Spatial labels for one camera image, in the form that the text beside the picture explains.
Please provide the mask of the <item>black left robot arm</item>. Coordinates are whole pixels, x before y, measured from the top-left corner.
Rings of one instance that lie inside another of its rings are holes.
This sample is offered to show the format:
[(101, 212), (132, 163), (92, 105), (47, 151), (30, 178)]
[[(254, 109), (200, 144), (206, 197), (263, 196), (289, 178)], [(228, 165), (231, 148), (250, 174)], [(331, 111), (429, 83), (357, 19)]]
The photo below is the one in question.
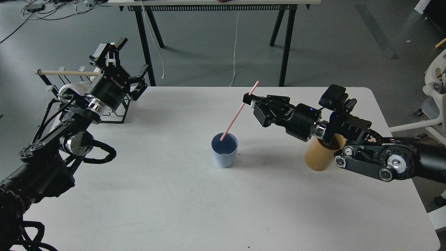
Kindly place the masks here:
[(46, 197), (59, 197), (74, 187), (74, 173), (82, 163), (104, 164), (116, 157), (116, 150), (97, 141), (87, 131), (99, 124), (103, 115), (124, 109), (123, 123), (131, 101), (148, 87), (145, 74), (149, 65), (132, 77), (121, 66), (119, 52), (127, 38), (102, 43), (90, 56), (93, 72), (37, 70), (35, 74), (50, 88), (55, 98), (32, 143), (18, 157), (21, 167), (1, 181), (1, 250), (22, 246), (27, 251), (55, 248), (43, 243), (45, 227), (38, 221), (25, 221), (29, 207)]

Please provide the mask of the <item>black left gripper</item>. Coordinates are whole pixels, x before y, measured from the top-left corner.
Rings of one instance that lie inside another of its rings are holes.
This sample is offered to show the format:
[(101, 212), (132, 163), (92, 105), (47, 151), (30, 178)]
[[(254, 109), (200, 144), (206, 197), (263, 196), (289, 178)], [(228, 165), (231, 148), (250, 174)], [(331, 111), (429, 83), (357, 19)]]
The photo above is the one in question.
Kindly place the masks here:
[[(120, 38), (118, 42), (101, 43), (94, 54), (89, 56), (90, 64), (98, 68), (101, 75), (96, 78), (85, 96), (99, 99), (113, 112), (118, 109), (124, 98), (137, 101), (148, 87), (144, 76), (149, 65), (144, 64), (134, 77), (121, 66), (119, 52), (127, 41), (127, 38)], [(132, 91), (131, 84), (137, 84)]]

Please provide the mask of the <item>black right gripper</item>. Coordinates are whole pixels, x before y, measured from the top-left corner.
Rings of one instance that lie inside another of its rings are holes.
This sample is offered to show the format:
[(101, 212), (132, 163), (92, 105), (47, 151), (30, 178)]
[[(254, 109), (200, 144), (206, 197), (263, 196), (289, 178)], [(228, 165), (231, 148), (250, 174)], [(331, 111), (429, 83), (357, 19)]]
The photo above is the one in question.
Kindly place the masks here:
[(284, 127), (288, 135), (307, 142), (313, 135), (321, 111), (305, 104), (293, 106), (286, 96), (259, 97), (246, 93), (243, 103), (252, 106), (253, 114), (263, 127), (276, 124)]

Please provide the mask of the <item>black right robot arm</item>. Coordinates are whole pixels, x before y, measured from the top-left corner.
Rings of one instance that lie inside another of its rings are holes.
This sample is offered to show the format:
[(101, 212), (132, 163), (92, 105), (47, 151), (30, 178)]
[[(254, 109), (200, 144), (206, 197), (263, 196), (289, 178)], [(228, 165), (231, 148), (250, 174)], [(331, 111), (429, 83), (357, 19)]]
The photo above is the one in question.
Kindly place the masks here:
[(263, 127), (276, 124), (301, 141), (315, 136), (330, 144), (335, 135), (344, 137), (346, 143), (333, 155), (338, 167), (384, 182), (422, 177), (445, 183), (445, 147), (421, 144), (420, 136), (381, 136), (371, 129), (370, 121), (351, 115), (357, 100), (349, 99), (344, 87), (332, 84), (319, 100), (322, 108), (332, 111), (328, 121), (321, 119), (321, 109), (294, 106), (286, 96), (246, 93), (243, 102), (253, 105)]

